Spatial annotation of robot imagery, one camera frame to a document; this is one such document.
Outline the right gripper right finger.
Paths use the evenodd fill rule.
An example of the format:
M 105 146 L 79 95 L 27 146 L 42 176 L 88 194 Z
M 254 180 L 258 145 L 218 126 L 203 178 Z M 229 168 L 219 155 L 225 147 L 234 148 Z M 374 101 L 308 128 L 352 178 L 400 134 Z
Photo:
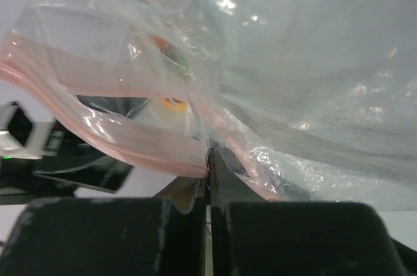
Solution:
M 268 202 L 208 157 L 215 275 L 409 275 L 410 249 L 370 206 Z

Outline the clear zip top bag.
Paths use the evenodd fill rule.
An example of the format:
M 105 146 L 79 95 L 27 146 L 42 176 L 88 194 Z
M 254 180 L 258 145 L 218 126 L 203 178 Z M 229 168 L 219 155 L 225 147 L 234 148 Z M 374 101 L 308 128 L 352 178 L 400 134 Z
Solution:
M 185 113 L 150 35 L 188 64 Z M 416 0 L 27 0 L 1 79 L 137 167 L 200 178 L 213 147 L 268 200 L 416 209 Z

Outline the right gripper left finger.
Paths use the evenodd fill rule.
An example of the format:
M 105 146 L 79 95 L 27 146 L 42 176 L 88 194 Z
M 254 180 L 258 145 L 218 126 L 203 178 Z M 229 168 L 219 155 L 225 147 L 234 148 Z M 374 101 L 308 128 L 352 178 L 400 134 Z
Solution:
M 21 213 L 2 275 L 200 275 L 205 180 L 177 178 L 151 198 L 47 198 Z

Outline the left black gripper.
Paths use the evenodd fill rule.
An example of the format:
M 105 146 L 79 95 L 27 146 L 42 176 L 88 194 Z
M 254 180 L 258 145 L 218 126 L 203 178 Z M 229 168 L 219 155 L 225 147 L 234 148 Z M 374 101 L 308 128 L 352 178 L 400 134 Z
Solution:
M 75 197 L 80 188 L 116 193 L 133 167 L 105 155 L 59 121 L 35 124 L 29 144 L 1 151 L 1 204 Z

